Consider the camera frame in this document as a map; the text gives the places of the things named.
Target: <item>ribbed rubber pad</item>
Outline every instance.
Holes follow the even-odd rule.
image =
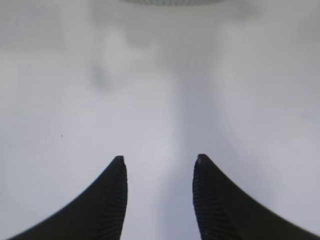
[[[243,240],[231,223],[218,196],[209,187],[206,176],[193,172],[193,206],[202,240]]]
[[[111,198],[105,201],[92,240],[119,240],[126,215],[128,185],[126,166],[117,176],[111,190]]]

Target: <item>blurry background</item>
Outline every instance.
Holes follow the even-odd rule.
[[[199,240],[193,166],[320,235],[320,2],[0,0],[0,239],[116,155],[123,240]]]

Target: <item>black curved prong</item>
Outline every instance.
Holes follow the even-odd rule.
[[[202,240],[320,240],[259,204],[205,154],[195,163],[192,190]]]
[[[11,240],[119,240],[127,197],[127,169],[117,156],[67,206]]]

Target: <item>white surface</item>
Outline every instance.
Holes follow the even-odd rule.
[[[199,240],[198,153],[320,235],[319,21],[318,0],[0,0],[0,239],[124,155],[122,239]]]

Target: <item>gray floor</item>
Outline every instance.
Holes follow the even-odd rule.
[[[199,240],[198,153],[320,235],[320,2],[0,0],[0,239],[124,155],[123,240]]]

